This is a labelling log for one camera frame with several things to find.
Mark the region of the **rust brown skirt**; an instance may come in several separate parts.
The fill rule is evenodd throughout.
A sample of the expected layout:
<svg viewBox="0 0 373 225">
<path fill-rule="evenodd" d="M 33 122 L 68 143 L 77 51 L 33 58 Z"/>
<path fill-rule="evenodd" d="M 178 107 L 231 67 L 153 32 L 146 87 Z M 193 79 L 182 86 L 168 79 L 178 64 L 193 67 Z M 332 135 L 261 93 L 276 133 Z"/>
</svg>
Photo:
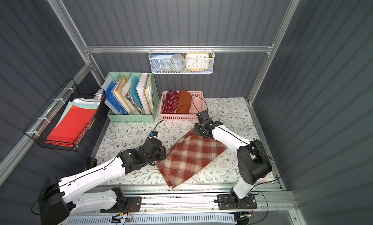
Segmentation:
<svg viewBox="0 0 373 225">
<path fill-rule="evenodd" d="M 176 108 L 176 113 L 184 114 L 189 113 L 191 101 L 192 101 L 192 95 L 185 90 L 181 90 L 178 93 L 178 105 Z"/>
</svg>

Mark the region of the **pink plastic basket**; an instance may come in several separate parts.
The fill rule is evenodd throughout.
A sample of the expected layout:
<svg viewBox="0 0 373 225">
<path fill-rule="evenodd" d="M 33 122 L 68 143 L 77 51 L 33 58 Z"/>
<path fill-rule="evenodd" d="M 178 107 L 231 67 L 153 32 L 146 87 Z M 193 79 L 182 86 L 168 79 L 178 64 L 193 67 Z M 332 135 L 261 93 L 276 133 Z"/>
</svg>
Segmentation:
<svg viewBox="0 0 373 225">
<path fill-rule="evenodd" d="M 158 113 L 163 120 L 196 120 L 196 114 L 207 108 L 205 102 L 203 101 L 204 94 L 202 91 L 188 91 L 191 94 L 191 106 L 187 113 L 163 113 L 164 101 L 166 101 L 167 91 L 163 91 L 161 99 L 159 101 Z"/>
</svg>

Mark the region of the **red plaid skirt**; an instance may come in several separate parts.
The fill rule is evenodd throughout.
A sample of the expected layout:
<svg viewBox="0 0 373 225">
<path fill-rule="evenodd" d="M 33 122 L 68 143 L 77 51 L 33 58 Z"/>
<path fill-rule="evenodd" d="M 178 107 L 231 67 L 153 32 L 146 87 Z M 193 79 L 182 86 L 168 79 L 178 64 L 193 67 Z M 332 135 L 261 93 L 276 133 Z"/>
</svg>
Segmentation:
<svg viewBox="0 0 373 225">
<path fill-rule="evenodd" d="M 205 138 L 190 130 L 167 152 L 163 161 L 156 166 L 170 188 L 175 188 L 196 175 L 220 154 L 226 146 L 210 138 Z"/>
</svg>

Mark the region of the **red polka dot skirt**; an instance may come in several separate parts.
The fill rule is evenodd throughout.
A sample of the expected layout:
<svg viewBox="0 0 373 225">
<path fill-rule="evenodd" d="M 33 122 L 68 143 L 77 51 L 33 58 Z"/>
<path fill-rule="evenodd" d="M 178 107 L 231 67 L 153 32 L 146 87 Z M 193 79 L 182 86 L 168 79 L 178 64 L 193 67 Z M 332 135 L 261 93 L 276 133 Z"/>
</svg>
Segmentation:
<svg viewBox="0 0 373 225">
<path fill-rule="evenodd" d="M 178 106 L 178 92 L 176 90 L 171 90 L 166 92 L 166 99 L 163 102 L 162 113 L 171 114 L 174 113 Z"/>
</svg>

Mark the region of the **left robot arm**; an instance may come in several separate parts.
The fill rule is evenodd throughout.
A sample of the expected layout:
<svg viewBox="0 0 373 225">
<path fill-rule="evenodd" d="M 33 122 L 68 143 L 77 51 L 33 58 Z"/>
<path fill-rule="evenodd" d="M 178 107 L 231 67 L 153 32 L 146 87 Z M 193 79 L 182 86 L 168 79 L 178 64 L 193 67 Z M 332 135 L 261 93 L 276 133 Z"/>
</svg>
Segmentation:
<svg viewBox="0 0 373 225">
<path fill-rule="evenodd" d="M 162 142 L 150 137 L 140 147 L 122 150 L 111 160 L 84 172 L 61 179 L 48 178 L 37 201 L 41 223 L 58 225 L 73 214 L 96 210 L 127 213 L 136 204 L 129 203 L 119 187 L 101 193 L 89 193 L 89 190 L 165 158 Z"/>
</svg>

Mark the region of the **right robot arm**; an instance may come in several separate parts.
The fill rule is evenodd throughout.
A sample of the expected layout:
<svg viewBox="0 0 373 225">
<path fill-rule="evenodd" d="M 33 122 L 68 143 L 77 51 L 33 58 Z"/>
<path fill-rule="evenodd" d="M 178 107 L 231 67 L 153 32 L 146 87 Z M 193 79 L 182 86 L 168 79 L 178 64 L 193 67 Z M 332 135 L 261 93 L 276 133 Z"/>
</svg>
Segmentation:
<svg viewBox="0 0 373 225">
<path fill-rule="evenodd" d="M 260 140 L 251 141 L 235 134 L 222 122 L 213 121 L 206 110 L 196 116 L 194 134 L 219 141 L 237 153 L 240 177 L 230 191 L 230 201 L 237 207 L 256 186 L 268 182 L 266 177 L 273 170 L 270 157 Z"/>
</svg>

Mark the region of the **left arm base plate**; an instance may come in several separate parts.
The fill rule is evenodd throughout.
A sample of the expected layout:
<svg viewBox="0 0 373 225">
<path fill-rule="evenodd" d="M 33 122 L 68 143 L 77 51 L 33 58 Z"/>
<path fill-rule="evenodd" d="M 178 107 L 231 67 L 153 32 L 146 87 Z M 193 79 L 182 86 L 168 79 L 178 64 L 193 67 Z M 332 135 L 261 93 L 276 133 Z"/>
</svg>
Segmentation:
<svg viewBox="0 0 373 225">
<path fill-rule="evenodd" d="M 119 199 L 109 209 L 101 209 L 100 213 L 128 213 L 139 212 L 142 197 L 126 197 Z"/>
</svg>

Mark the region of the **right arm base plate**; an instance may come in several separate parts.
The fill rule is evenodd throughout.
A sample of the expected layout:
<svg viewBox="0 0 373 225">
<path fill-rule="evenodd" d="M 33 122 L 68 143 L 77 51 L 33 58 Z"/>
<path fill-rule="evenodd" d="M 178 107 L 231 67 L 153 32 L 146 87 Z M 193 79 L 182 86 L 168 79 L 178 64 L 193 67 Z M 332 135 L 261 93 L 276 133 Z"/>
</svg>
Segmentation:
<svg viewBox="0 0 373 225">
<path fill-rule="evenodd" d="M 256 199 L 253 194 L 249 194 L 243 199 L 237 199 L 229 194 L 217 195 L 217 199 L 214 202 L 217 203 L 219 210 L 257 209 Z"/>
</svg>

